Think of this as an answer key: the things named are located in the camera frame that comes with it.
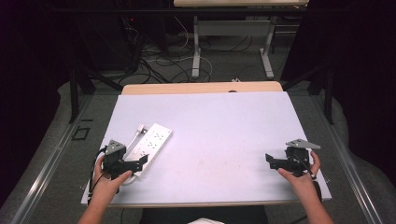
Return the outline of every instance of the desk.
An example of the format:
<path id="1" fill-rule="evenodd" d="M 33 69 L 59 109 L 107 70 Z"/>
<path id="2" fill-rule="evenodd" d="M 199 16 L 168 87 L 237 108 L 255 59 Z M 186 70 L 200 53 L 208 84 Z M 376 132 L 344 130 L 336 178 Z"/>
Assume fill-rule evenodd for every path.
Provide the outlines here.
<path id="1" fill-rule="evenodd" d="M 308 0 L 175 0 L 176 7 L 276 7 L 303 6 Z M 194 17 L 194 59 L 192 63 L 193 78 L 199 76 L 201 49 L 200 35 L 256 35 L 266 36 L 264 48 L 260 49 L 265 75 L 274 78 L 268 59 L 268 51 L 276 26 L 276 17 L 270 21 L 199 21 Z"/>
<path id="2" fill-rule="evenodd" d="M 306 139 L 279 83 L 127 86 L 102 147 L 111 139 L 127 145 L 139 124 L 150 127 L 154 122 L 173 130 L 173 136 L 142 178 L 121 186 L 110 206 L 297 202 L 290 184 L 265 160 L 265 153 L 285 158 L 286 142 Z M 318 182 L 323 199 L 330 199 L 321 172 Z M 85 193 L 81 202 L 86 200 Z"/>

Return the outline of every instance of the power strip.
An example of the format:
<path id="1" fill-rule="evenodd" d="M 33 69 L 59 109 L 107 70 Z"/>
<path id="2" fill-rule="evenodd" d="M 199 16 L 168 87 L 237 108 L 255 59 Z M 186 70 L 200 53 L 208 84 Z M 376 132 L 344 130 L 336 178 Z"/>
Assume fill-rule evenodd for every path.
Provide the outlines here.
<path id="1" fill-rule="evenodd" d="M 171 136 L 172 130 L 157 123 L 151 126 L 128 157 L 125 158 L 126 161 L 138 161 L 141 157 L 148 155 L 148 162 L 143 165 L 141 172 L 134 174 L 134 177 L 140 177 L 145 173 Z"/>

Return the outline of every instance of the hand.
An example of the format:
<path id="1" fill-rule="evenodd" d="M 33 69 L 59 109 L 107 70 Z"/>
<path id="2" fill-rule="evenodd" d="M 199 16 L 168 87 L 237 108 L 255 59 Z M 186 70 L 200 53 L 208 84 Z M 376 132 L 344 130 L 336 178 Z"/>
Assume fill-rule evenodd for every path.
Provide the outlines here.
<path id="1" fill-rule="evenodd" d="M 311 156 L 314 159 L 314 164 L 311 165 L 311 171 L 314 175 L 317 175 L 320 167 L 320 160 L 318 155 L 314 151 L 311 151 Z M 314 184 L 312 183 L 311 175 L 309 173 L 306 173 L 300 177 L 296 177 L 282 168 L 279 168 L 278 172 L 290 182 L 291 186 L 293 187 L 294 193 L 297 195 L 302 203 L 304 203 L 304 201 L 306 200 L 313 200 L 314 198 L 318 198 Z"/>
<path id="2" fill-rule="evenodd" d="M 93 189 L 91 203 L 102 205 L 106 208 L 111 200 L 113 200 L 120 185 L 132 175 L 132 171 L 127 171 L 116 179 L 110 180 L 110 175 L 103 174 L 102 171 L 102 162 L 104 159 L 105 157 L 102 156 L 95 164 L 92 183 L 96 183 L 96 186 Z"/>

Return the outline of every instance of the power strip switch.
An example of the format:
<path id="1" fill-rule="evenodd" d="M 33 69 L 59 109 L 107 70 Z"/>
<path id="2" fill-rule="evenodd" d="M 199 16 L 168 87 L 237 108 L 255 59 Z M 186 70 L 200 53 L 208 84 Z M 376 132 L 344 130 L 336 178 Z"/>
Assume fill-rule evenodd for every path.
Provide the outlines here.
<path id="1" fill-rule="evenodd" d="M 149 166 L 157 158 L 169 138 L 172 136 L 172 130 L 167 129 L 157 123 L 154 123 L 139 143 L 134 147 L 132 152 L 125 158 L 126 161 L 136 161 L 143 156 L 148 155 L 148 161 L 143 165 L 141 172 L 135 173 L 134 177 L 142 176 Z"/>

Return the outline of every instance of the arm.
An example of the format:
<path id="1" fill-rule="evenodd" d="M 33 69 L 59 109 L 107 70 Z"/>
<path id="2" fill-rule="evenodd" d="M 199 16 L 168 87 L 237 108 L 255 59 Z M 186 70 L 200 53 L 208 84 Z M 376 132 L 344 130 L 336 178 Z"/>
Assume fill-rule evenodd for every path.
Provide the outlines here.
<path id="1" fill-rule="evenodd" d="M 320 167 L 320 160 L 314 151 L 311 152 L 311 156 L 314 158 L 314 164 L 311 167 L 311 171 L 316 175 Z M 329 216 L 323 204 L 319 200 L 317 191 L 315 190 L 312 178 L 309 174 L 295 177 L 284 169 L 279 168 L 278 171 L 290 182 L 295 194 L 303 205 L 310 224 L 332 223 L 332 218 Z"/>
<path id="2" fill-rule="evenodd" d="M 104 157 L 101 157 L 95 164 L 95 175 L 92 183 L 97 182 L 97 184 L 94 187 L 91 202 L 78 221 L 78 224 L 101 223 L 103 214 L 105 213 L 108 204 L 113 200 L 117 189 L 132 174 L 132 171 L 127 171 L 114 180 L 107 179 L 108 176 L 105 175 L 101 178 L 101 165 L 103 160 Z"/>

